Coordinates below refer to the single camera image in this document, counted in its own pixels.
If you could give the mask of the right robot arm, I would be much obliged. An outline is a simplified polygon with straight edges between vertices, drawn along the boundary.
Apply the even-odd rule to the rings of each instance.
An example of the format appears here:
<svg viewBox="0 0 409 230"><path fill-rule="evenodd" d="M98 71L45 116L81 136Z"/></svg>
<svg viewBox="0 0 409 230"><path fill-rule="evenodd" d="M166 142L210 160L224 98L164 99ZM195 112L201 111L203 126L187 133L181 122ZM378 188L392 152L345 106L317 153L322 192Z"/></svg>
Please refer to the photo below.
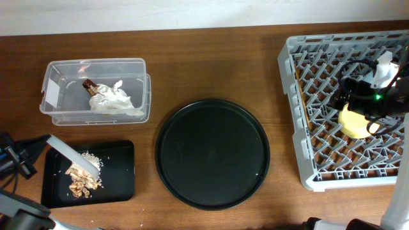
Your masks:
<svg viewBox="0 0 409 230"><path fill-rule="evenodd" d="M365 230L365 229L408 229L408 113L404 118L405 138L399 172L395 184L392 200L381 219L380 225L353 219L347 224L336 224L310 217L302 224L301 229L313 230Z"/></svg>

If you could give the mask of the white napkin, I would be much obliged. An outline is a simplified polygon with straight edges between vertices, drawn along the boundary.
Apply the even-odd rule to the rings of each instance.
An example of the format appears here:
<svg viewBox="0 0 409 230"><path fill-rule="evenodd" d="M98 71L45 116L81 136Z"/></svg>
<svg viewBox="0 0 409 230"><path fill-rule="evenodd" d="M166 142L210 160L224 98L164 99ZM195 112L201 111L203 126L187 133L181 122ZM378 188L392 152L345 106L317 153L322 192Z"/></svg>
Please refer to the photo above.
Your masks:
<svg viewBox="0 0 409 230"><path fill-rule="evenodd" d="M91 96L89 105L91 111L106 112L106 114L124 114L129 116L144 116L145 113L140 109L135 109L131 102L131 97L121 89L123 84L119 80L113 87L105 84L97 84L98 94Z"/></svg>

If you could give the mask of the yellow bowl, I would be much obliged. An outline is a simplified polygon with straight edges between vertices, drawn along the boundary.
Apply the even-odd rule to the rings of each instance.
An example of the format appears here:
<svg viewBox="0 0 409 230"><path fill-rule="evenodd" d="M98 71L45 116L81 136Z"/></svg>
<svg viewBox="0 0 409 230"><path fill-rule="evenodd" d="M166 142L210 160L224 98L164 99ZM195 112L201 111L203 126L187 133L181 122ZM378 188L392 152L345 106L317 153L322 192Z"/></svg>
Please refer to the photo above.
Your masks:
<svg viewBox="0 0 409 230"><path fill-rule="evenodd" d="M339 113L338 123L343 126L341 128L342 133L353 139L369 137L372 133L377 132L380 127L379 124L374 123L370 126L369 131L367 131L369 121L365 116L350 111L348 109L348 104L346 104Z"/></svg>

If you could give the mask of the food scraps and rice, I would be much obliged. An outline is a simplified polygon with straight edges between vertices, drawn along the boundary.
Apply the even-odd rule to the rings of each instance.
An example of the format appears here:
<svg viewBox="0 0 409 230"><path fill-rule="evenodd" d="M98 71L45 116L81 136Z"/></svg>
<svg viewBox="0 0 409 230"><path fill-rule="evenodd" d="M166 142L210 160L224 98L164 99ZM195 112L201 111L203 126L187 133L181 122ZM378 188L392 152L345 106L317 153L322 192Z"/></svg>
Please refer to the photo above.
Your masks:
<svg viewBox="0 0 409 230"><path fill-rule="evenodd" d="M75 198L90 198L92 197L92 192L96 191L98 188L104 187L100 177L100 171L104 164L99 157L95 156L89 151L81 153L81 156L98 169L98 176L92 176L89 172L85 171L78 164L73 162L65 171L65 174L71 177L72 183L68 188Z"/></svg>

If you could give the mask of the grey plate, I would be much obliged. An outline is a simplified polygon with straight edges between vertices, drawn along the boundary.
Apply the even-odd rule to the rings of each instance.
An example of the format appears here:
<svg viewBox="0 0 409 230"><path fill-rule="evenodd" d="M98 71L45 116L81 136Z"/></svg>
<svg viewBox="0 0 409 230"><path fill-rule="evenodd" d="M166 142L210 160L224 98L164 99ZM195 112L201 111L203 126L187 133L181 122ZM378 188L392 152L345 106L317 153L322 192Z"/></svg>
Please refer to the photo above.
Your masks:
<svg viewBox="0 0 409 230"><path fill-rule="evenodd" d="M99 170L65 142L58 139L54 135L51 135L46 142L55 150L64 155L67 159L71 160L73 163L77 164L80 168L92 175L92 177L98 177Z"/></svg>

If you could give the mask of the wooden chopstick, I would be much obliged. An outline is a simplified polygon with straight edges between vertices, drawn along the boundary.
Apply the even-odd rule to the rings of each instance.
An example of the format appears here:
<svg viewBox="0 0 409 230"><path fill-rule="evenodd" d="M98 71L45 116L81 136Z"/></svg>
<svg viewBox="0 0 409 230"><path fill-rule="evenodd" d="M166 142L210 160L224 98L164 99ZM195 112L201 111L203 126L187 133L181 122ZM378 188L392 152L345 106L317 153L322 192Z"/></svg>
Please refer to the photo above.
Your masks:
<svg viewBox="0 0 409 230"><path fill-rule="evenodd" d="M294 67L295 67L295 78L296 78L296 80L298 82L298 88L299 88L300 95L301 95L302 107L303 107L303 110L304 110L307 127L308 127L308 130L310 130L311 129L311 124L309 122L307 107L305 105L305 95L304 95L303 89L302 89L302 81L300 80L300 69L298 67L296 67L296 66L294 66Z"/></svg>

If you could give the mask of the gold snack wrapper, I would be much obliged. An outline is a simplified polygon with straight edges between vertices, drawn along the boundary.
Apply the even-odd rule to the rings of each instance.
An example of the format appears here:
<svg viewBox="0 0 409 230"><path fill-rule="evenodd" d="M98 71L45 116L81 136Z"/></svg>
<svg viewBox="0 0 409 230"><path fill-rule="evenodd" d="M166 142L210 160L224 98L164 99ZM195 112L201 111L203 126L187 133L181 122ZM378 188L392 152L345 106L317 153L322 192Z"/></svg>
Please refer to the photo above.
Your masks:
<svg viewBox="0 0 409 230"><path fill-rule="evenodd" d="M86 79L82 83L82 86L91 96L95 96L96 94L98 94L98 86L91 80Z"/></svg>

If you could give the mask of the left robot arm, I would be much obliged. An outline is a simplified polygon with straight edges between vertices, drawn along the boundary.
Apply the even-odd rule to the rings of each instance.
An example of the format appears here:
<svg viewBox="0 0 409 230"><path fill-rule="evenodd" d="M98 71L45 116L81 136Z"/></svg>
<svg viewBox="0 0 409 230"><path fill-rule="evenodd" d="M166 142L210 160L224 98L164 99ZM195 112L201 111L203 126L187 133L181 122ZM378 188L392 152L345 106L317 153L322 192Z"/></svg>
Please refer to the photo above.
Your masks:
<svg viewBox="0 0 409 230"><path fill-rule="evenodd" d="M36 173L34 162L50 145L60 154L77 164L96 179L98 169L78 152L57 137L47 134L34 139L15 142L6 132L1 133L1 176L12 173L10 180L18 180L18 175L29 179ZM77 229L62 223L51 215L51 211L40 203L5 190L9 183L1 187L1 229Z"/></svg>

